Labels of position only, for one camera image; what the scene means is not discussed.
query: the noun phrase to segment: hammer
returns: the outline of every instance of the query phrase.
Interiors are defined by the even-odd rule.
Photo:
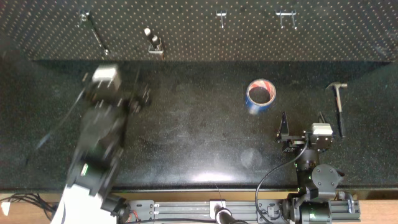
[[[344,122],[343,122],[343,111],[341,109],[341,101],[340,101],[340,92],[339,88],[347,88],[347,83],[340,83],[340,82],[333,82],[326,89],[328,88],[335,88],[336,91],[336,101],[337,101],[337,109],[338,109],[338,122],[340,126],[340,136],[341,138],[346,137],[346,130],[344,128]]]

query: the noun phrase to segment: black pegboard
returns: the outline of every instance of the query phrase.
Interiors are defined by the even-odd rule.
[[[103,58],[90,31],[90,10],[111,51]],[[227,10],[221,28],[217,10]],[[296,11],[280,27],[276,11]],[[375,60],[398,56],[398,2],[0,0],[0,29],[31,59],[159,60],[143,33],[162,38],[165,60]]]

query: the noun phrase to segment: black work surface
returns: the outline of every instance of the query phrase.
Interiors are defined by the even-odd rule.
[[[14,62],[1,70],[0,190],[61,191],[84,113],[80,102],[68,121],[25,166],[28,152],[65,115],[81,79],[99,62]],[[335,139],[321,163],[346,173],[342,189],[398,187],[397,66],[371,62],[120,63],[123,88],[152,89],[152,105],[130,119],[126,151],[114,190],[253,190],[262,176],[293,158],[274,141],[286,111],[291,134],[316,123],[321,111],[338,133],[336,81],[347,138]],[[248,114],[248,84],[266,78],[276,87],[265,113]],[[293,165],[278,170],[264,189],[296,188]]]

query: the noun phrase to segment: blue tape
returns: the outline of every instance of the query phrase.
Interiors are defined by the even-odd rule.
[[[253,101],[253,99],[250,98],[249,95],[249,91],[252,90],[253,88],[266,89],[269,93],[270,100],[265,103],[256,103],[255,101]],[[250,83],[248,89],[246,90],[246,105],[248,106],[249,113],[258,114],[261,111],[268,109],[268,107],[272,104],[272,102],[274,102],[275,97],[276,97],[276,89],[274,84],[265,79],[254,80],[253,82]]]

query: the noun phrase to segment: roll of tape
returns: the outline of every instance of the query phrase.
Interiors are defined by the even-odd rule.
[[[260,91],[257,91],[256,93],[257,99],[253,99],[254,96],[251,96],[251,94],[253,94],[253,91],[256,88],[260,88],[258,89]],[[249,108],[249,113],[258,114],[260,111],[266,110],[275,100],[275,97],[276,89],[270,81],[265,79],[254,80],[252,83],[250,83],[248,89],[246,90],[246,105]],[[268,98],[268,100],[258,101],[259,99],[264,98]]]

